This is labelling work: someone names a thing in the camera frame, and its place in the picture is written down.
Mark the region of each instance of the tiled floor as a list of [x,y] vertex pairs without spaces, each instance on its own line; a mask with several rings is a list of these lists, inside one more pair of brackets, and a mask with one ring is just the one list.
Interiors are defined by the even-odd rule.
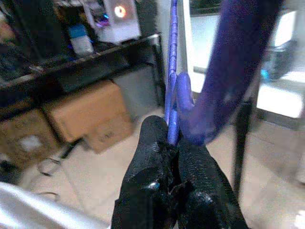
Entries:
[[[110,223],[122,178],[135,152],[140,123],[129,138],[95,154],[82,145],[53,173],[39,175],[28,169],[20,186],[33,192],[55,192],[59,202]],[[211,155],[232,182],[234,128],[228,126],[208,146]],[[295,180],[296,167],[304,152],[303,134],[261,123],[247,142],[241,208],[253,229],[304,229],[305,186]]]

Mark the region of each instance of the purple tube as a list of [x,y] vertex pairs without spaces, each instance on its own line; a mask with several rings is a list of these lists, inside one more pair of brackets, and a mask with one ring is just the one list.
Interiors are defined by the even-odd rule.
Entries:
[[193,144],[215,139],[242,101],[281,3],[282,0],[223,1],[206,79],[195,106],[188,75],[181,73],[177,77],[172,109],[176,107],[183,136]]
[[167,86],[166,86],[166,95],[165,95],[165,117],[164,117],[167,124],[169,124],[172,93],[176,83],[177,42],[178,42],[177,37],[178,37],[177,0],[172,0],[171,23],[170,23],[170,33],[169,33],[169,46],[168,46],[168,74],[167,74]]

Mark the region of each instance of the black pole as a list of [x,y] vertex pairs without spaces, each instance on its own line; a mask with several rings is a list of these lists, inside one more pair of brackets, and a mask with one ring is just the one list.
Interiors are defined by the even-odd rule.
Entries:
[[61,159],[66,159],[69,154],[71,153],[71,151],[75,148],[75,146],[82,140],[82,138],[77,139],[76,141],[69,143],[68,148],[66,149],[66,151],[61,155]]
[[240,184],[244,164],[244,151],[247,140],[247,133],[249,132],[251,113],[253,102],[249,99],[243,102],[236,118],[236,153],[234,162],[234,193],[236,198],[239,199]]
[[160,87],[161,90],[161,105],[164,106],[165,103],[165,90],[166,90],[166,86],[165,86],[165,70],[164,70],[164,60],[163,60],[163,52],[162,52],[162,39],[161,39],[161,35],[159,35],[158,37],[158,42],[154,43],[154,45],[152,46],[152,50],[154,52],[154,57],[155,57],[155,64],[157,66],[157,71],[158,71],[158,85]]

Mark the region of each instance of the brown cardboard box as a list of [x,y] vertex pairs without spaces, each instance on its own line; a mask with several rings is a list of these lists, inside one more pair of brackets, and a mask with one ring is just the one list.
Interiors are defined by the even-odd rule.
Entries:
[[37,109],[0,123],[0,145],[20,168],[38,163],[58,149],[50,126]]
[[128,114],[121,114],[92,129],[86,134],[85,140],[96,153],[101,153],[131,134],[132,123],[130,117]]
[[45,106],[55,128],[67,142],[73,142],[94,127],[126,113],[120,88],[103,81]]

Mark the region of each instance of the silver metal surface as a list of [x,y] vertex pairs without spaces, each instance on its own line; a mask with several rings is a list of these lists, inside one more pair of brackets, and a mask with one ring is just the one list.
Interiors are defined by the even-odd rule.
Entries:
[[106,229],[108,225],[83,212],[0,182],[0,228]]

